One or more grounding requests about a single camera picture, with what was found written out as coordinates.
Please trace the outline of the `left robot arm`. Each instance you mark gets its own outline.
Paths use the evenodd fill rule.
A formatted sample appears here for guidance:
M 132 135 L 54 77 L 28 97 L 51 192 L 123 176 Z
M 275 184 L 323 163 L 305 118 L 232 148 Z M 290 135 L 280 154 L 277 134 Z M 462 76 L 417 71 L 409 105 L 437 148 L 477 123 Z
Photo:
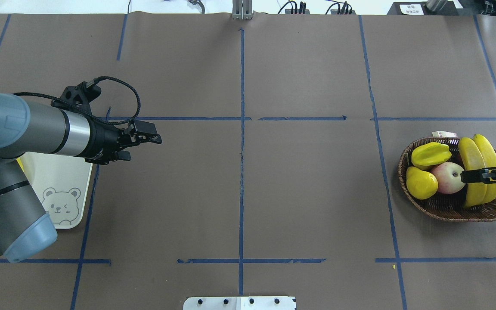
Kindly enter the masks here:
M 0 257 L 17 263 L 52 245 L 57 231 L 22 171 L 27 152 L 83 158 L 106 165 L 129 161 L 126 148 L 162 143 L 155 125 L 132 117 L 126 128 L 91 114 L 100 94 L 67 87 L 51 105 L 27 102 L 22 93 L 0 93 Z

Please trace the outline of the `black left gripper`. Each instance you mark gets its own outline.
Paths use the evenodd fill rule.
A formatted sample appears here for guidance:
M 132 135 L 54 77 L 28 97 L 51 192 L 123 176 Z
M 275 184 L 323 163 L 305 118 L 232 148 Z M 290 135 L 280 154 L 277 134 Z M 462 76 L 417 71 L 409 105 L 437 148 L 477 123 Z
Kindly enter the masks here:
M 106 125 L 93 120 L 88 121 L 89 139 L 84 149 L 84 160 L 87 163 L 108 165 L 111 161 L 131 161 L 128 145 L 135 143 L 162 144 L 163 140 L 157 132 L 155 124 L 146 121 L 131 121 L 124 129 Z

